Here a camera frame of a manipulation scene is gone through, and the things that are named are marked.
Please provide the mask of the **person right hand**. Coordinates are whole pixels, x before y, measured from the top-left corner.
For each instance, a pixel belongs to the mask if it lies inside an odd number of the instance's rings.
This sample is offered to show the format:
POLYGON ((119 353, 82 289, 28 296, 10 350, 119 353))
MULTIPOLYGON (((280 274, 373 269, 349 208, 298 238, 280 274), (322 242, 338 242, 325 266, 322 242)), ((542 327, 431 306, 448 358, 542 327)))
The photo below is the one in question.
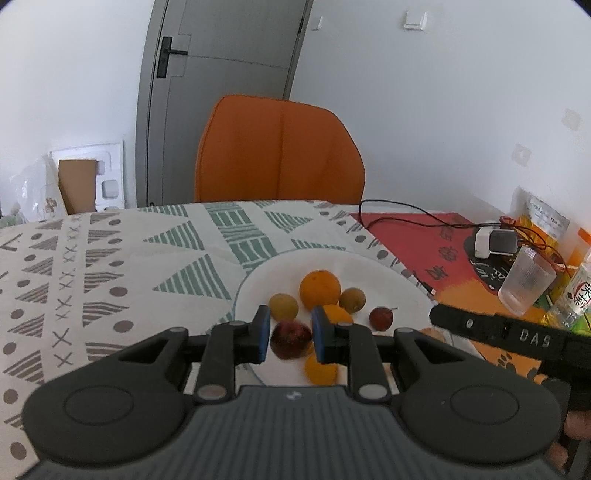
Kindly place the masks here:
MULTIPOLYGON (((563 432, 569 440, 589 440, 591 436, 591 412, 570 411, 565 419, 563 432)), ((563 471, 568 459, 566 447, 554 442, 546 455, 548 461, 558 470, 563 471)))

